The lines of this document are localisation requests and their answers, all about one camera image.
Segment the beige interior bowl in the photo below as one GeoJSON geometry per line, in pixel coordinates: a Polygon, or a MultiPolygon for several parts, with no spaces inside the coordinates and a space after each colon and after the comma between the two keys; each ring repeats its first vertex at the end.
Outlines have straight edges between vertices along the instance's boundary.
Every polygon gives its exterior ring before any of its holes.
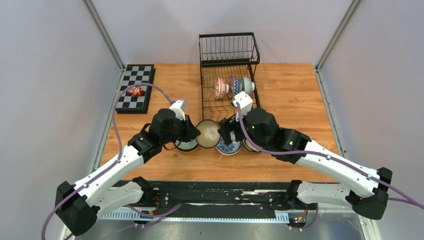
{"type": "Polygon", "coordinates": [[[210,149],[215,147],[220,141],[220,126],[217,122],[205,119],[197,124],[196,129],[200,131],[200,135],[196,137],[200,147],[210,149]]]}

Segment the orange floral pattern bowl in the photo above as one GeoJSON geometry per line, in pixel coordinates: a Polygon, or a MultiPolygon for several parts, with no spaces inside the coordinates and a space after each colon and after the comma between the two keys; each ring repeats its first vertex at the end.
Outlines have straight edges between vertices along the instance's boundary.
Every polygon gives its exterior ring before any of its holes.
{"type": "Polygon", "coordinates": [[[215,93],[215,99],[219,100],[222,99],[226,94],[229,93],[230,86],[226,83],[226,81],[221,78],[217,77],[214,82],[214,93],[215,93]]]}

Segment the orange geometric pattern bowl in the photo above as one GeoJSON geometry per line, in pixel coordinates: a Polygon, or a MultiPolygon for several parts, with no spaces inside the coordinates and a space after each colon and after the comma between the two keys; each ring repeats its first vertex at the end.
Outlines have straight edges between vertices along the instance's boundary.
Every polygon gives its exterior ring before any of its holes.
{"type": "Polygon", "coordinates": [[[228,83],[228,97],[231,99],[233,98],[235,95],[237,95],[238,93],[240,93],[242,90],[242,85],[240,80],[232,75],[229,77],[229,83],[228,83]]]}

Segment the teal dashed pattern bowl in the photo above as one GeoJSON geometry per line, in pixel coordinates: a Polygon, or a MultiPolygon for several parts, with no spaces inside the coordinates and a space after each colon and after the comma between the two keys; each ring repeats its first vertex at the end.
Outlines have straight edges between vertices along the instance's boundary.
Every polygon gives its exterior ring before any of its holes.
{"type": "Polygon", "coordinates": [[[247,95],[251,95],[256,88],[255,83],[250,78],[248,78],[247,76],[242,76],[241,79],[240,79],[240,83],[241,83],[241,86],[242,86],[242,90],[247,95]]]}

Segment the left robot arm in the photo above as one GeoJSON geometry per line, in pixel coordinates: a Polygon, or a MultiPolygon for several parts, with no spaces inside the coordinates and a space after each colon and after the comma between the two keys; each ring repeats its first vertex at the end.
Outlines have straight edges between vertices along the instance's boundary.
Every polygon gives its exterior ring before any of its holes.
{"type": "Polygon", "coordinates": [[[122,187],[114,184],[158,155],[164,145],[200,135],[188,115],[178,118],[174,110],[160,109],[114,158],[73,184],[62,182],[56,189],[54,213],[74,236],[81,236],[98,218],[124,205],[149,206],[153,193],[142,177],[122,187]]]}

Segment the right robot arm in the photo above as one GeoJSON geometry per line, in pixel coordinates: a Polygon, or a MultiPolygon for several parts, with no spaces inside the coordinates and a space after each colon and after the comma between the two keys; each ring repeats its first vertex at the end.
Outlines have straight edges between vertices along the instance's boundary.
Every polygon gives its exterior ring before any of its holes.
{"type": "Polygon", "coordinates": [[[323,173],[337,183],[312,183],[292,180],[283,205],[298,209],[309,204],[331,204],[351,208],[355,213],[380,220],[389,200],[388,184],[392,171],[367,168],[324,148],[306,134],[280,127],[273,114],[254,108],[242,120],[233,115],[219,122],[218,130],[228,143],[231,133],[236,140],[252,140],[254,148],[277,160],[323,173]]]}

